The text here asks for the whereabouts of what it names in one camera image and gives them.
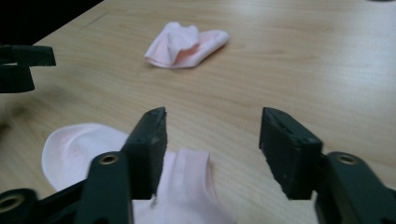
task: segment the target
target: wooden table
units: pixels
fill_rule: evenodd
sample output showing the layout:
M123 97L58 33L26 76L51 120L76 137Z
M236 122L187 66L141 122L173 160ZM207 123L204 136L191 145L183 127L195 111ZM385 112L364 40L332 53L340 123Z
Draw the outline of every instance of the wooden table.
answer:
M54 130L99 122L128 133L158 106L170 150L211 152L219 200L238 223L317 222L313 201L289 202L258 149L264 106L396 189L395 11L362 0L106 0L37 43L57 66L32 68L35 91L0 96L0 192L54 193L41 170ZM196 68L157 68L143 55L169 21L231 39Z

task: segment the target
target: cloth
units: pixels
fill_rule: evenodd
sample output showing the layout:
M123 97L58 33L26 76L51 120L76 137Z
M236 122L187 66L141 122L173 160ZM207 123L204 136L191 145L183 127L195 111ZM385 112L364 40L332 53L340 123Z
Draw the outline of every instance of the cloth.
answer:
M83 180L91 160L120 150L128 134L109 126L85 123L53 132L44 145L42 167L56 190ZM230 224L213 188L207 151L166 151L157 197L133 200L134 223Z
M145 59L159 67L188 68L197 66L208 55L229 40L225 31L199 32L194 25L183 27L169 22L148 48Z

